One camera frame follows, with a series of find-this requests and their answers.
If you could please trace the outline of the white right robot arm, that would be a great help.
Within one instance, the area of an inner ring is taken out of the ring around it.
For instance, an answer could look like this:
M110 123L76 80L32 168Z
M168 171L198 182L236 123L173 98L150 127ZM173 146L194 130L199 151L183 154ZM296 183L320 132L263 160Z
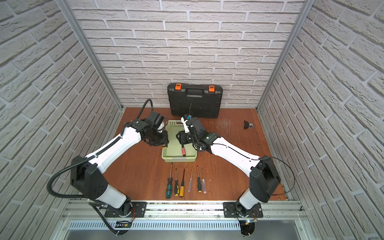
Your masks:
M199 152L219 156L249 177L249 188L237 201L239 210L250 210L258 203L267 203L281 182L274 161L259 157L232 145L219 134L207 132L197 117L181 118L184 130L177 138L181 144L192 144Z

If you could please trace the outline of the orange handled black screwdriver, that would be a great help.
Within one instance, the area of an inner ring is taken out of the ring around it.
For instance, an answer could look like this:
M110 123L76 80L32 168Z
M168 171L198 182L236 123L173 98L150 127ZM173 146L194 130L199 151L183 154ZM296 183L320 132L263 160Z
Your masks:
M180 192L179 192L180 198L184 197L184 192L185 192L185 170L183 171L183 179L181 182L181 187L180 187Z

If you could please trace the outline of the black yellow grip screwdriver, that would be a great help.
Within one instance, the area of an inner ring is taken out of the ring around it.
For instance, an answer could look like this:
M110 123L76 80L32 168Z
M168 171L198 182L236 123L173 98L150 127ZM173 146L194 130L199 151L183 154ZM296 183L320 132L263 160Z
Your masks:
M202 192L202 182L201 182L201 177L200 177L200 171L199 171L199 166L197 166L197 188L198 192Z

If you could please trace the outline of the clear handled screwdriver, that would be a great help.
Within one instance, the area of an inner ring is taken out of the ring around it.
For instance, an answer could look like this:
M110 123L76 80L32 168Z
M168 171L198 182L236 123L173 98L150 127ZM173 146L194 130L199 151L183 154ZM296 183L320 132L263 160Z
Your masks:
M207 193L206 181L205 181L205 178L204 178L204 171L203 170L202 170L202 190L203 190L204 194Z

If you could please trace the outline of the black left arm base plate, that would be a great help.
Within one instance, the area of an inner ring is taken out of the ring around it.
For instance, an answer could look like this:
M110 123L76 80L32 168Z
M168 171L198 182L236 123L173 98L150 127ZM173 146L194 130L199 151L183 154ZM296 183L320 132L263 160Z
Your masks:
M133 218L136 213L136 218L143 218L146 212L147 202L130 202L120 209L115 209L108 206L104 216L106 218Z

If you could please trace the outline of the small clear tester screwdriver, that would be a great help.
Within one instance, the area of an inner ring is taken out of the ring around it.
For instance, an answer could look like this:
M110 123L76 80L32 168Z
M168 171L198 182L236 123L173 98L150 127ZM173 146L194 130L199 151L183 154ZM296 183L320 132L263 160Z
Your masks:
M193 172L194 172L194 170L192 169L192 171L191 171L191 177L190 177L190 180L189 180L188 192L191 192L191 190L192 190L192 184L193 184Z

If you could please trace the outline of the green black screwdriver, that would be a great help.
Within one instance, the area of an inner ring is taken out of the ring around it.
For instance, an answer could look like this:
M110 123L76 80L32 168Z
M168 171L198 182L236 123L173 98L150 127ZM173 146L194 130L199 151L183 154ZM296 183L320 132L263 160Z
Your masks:
M168 178L168 183L167 183L167 189L166 189L166 199L170 199L172 196L172 169L173 169L173 164L171 164L171 169L170 169L170 177Z

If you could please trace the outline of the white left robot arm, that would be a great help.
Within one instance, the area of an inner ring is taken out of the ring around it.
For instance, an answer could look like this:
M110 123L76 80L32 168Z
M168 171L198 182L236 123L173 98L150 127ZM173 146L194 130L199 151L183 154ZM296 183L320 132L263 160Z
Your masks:
M85 198L102 202L115 209L127 204L129 198L112 187L103 173L129 148L140 141L150 146L168 143L168 133L163 130L164 117L154 111L148 118L125 123L122 132L100 149L86 157L77 156L72 164L71 185Z

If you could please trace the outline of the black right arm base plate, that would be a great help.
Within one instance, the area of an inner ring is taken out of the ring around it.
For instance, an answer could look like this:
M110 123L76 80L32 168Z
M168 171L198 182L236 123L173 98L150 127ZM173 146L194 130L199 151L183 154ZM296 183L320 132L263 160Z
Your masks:
M254 205L251 209L246 209L243 205L237 202L224 202L224 216L225 218L263 218L263 210L260 203Z

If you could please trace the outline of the black yellow small screwdriver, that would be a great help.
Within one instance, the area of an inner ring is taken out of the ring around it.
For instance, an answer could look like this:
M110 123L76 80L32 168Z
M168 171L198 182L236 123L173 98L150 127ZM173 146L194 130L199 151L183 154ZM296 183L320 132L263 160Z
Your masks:
M180 194L179 181L178 181L178 177L177 177L177 169L176 169L174 194L175 194L175 196L179 196L179 194Z

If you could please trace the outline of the pink handled screwdriver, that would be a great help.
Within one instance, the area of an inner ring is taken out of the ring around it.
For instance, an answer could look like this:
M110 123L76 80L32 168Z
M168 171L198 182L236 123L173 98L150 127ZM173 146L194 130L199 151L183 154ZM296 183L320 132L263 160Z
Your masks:
M181 147L182 147L182 154L183 154L183 157L186 156L186 150L185 150L185 147L183 144L181 144Z

